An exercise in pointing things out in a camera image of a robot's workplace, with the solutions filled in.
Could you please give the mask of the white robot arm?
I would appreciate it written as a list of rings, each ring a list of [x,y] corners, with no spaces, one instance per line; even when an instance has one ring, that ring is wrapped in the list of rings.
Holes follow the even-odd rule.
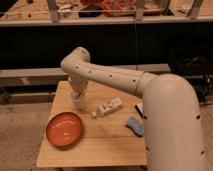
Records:
[[[207,171],[199,102],[186,79],[95,65],[83,47],[61,69],[76,92],[95,81],[142,99],[148,171]]]

